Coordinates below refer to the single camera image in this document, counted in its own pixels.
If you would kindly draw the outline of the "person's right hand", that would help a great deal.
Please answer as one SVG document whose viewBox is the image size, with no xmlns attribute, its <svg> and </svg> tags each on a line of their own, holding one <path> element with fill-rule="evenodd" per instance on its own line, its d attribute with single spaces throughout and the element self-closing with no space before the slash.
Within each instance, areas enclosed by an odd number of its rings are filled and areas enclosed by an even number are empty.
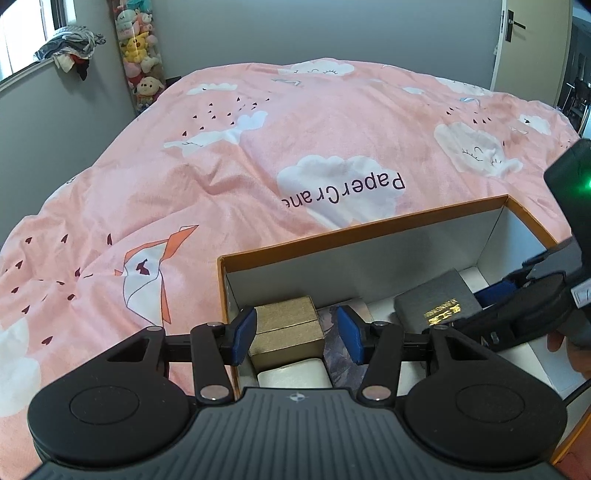
<svg viewBox="0 0 591 480">
<path fill-rule="evenodd" d="M 549 378 L 559 391 L 566 391 L 590 378 L 590 350 L 575 346 L 558 332 L 547 336 Z"/>
</svg>

